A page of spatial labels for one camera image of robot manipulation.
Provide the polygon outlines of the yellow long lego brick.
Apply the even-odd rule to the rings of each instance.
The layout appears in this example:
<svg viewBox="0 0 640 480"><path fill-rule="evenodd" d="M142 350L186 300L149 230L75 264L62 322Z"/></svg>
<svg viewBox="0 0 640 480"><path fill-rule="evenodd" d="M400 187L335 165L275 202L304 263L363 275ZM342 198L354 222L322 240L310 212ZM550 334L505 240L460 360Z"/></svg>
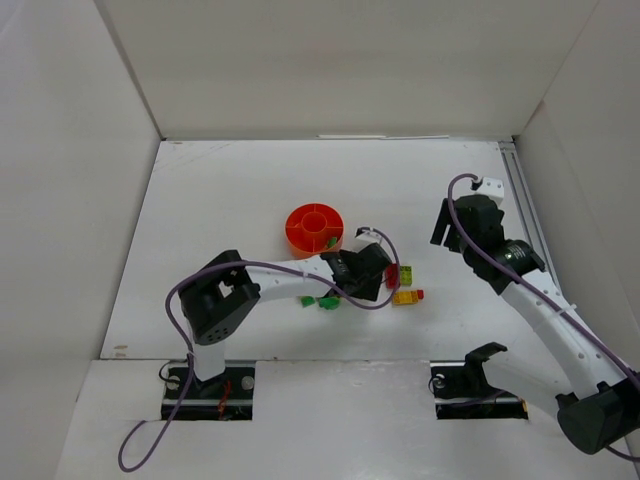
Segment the yellow long lego brick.
<svg viewBox="0 0 640 480"><path fill-rule="evenodd" d="M417 290L397 291L392 298L392 304L394 306L415 305L420 301L421 300L417 296Z"/></svg>

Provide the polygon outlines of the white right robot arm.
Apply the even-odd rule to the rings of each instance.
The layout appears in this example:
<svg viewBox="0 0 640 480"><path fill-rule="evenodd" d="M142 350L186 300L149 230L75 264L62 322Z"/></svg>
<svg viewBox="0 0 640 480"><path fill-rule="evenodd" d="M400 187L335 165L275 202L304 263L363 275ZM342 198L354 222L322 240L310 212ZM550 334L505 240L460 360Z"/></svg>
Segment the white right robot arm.
<svg viewBox="0 0 640 480"><path fill-rule="evenodd" d="M506 238L503 211L487 195L444 199L431 237L462 255L472 272L511 306L563 371L543 378L490 342L466 354L442 395L483 397L503 389L556 418L587 455L612 450L639 428L639 374L615 358L562 296L544 261L523 240Z"/></svg>

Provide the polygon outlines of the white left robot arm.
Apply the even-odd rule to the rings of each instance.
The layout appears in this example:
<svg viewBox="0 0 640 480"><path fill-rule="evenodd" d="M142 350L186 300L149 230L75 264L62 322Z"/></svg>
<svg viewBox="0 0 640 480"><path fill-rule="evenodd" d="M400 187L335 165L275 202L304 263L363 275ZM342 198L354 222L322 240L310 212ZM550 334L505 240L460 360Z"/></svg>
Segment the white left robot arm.
<svg viewBox="0 0 640 480"><path fill-rule="evenodd" d="M258 304L338 296L375 310L394 263L378 243L277 263L245 260L236 250L221 253L175 289L189 325L195 378L211 382L224 373L224 342Z"/></svg>

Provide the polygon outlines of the large red lego brick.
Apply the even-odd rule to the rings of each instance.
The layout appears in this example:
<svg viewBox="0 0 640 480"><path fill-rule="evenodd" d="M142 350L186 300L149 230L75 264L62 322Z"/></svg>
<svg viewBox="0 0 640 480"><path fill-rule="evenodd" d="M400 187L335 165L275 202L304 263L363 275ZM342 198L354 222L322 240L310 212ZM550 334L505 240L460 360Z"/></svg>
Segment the large red lego brick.
<svg viewBox="0 0 640 480"><path fill-rule="evenodd" d="M389 265L385 270L385 285L389 290L400 287L400 266L396 263Z"/></svg>

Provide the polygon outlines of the lime long lego brick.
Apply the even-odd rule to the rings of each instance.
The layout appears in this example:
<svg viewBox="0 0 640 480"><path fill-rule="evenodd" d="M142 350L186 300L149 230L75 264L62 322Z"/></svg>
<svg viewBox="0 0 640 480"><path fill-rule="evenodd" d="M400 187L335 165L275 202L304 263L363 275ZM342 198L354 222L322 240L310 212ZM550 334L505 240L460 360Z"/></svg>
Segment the lime long lego brick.
<svg viewBox="0 0 640 480"><path fill-rule="evenodd" d="M413 285L413 269L409 265L399 266L399 284L401 287L411 287Z"/></svg>

